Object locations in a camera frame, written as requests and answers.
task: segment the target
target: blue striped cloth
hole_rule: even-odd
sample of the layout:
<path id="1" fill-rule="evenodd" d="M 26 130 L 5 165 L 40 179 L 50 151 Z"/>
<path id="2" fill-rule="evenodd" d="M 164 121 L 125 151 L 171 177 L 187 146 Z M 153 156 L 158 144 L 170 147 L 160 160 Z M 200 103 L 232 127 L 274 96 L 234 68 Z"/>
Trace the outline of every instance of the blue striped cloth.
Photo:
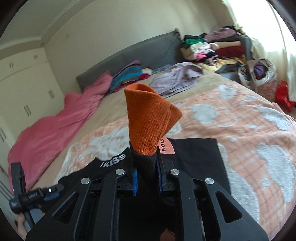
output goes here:
<path id="1" fill-rule="evenodd" d="M 122 71 L 113 77 L 109 88 L 109 93 L 112 93 L 121 84 L 129 81 L 135 81 L 139 79 L 142 74 L 142 67 L 139 60 L 135 60 L 127 65 Z"/>

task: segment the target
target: clothing label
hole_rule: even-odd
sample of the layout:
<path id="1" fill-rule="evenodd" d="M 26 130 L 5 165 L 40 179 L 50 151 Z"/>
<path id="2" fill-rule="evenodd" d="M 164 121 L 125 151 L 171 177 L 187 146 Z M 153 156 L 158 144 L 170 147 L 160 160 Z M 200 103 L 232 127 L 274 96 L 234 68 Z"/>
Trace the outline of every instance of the clothing label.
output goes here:
<path id="1" fill-rule="evenodd" d="M 124 158 L 126 158 L 126 154 L 123 153 L 120 156 L 113 157 L 112 160 L 110 160 L 110 161 L 102 162 L 102 165 L 100 167 L 110 167 L 110 166 L 122 161 Z"/>
<path id="2" fill-rule="evenodd" d="M 157 146 L 159 147 L 160 153 L 162 154 L 175 154 L 172 144 L 166 137 L 161 138 Z"/>

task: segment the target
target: orange label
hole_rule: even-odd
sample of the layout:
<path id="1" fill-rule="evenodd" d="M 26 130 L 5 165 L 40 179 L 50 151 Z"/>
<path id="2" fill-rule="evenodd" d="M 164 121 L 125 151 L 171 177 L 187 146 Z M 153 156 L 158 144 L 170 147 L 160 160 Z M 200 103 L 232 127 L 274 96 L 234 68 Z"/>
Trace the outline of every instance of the orange label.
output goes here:
<path id="1" fill-rule="evenodd" d="M 161 138 L 157 146 L 159 147 L 160 153 L 162 154 L 175 154 L 172 144 L 166 137 Z"/>

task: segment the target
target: orange blanket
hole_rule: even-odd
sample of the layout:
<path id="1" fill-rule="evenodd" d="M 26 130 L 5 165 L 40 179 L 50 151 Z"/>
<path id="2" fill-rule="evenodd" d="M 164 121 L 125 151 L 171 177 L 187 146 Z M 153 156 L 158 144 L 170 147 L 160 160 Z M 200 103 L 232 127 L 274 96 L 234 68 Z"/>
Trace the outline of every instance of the orange blanket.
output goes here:
<path id="1" fill-rule="evenodd" d="M 296 204 L 295 119 L 236 82 L 174 105 L 183 117 L 166 136 L 216 138 L 232 196 L 272 239 Z M 128 119 L 124 117 L 73 144 L 56 182 L 95 157 L 110 160 L 128 146 Z"/>

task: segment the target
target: white wardrobe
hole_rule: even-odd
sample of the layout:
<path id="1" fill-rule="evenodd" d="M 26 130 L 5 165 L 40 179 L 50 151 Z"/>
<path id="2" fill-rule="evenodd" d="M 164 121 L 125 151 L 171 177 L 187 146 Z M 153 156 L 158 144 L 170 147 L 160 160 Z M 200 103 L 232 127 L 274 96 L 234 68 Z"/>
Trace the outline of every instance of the white wardrobe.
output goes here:
<path id="1" fill-rule="evenodd" d="M 42 117 L 56 115 L 63 101 L 43 48 L 0 60 L 0 207 L 10 221 L 8 152 L 21 131 Z"/>

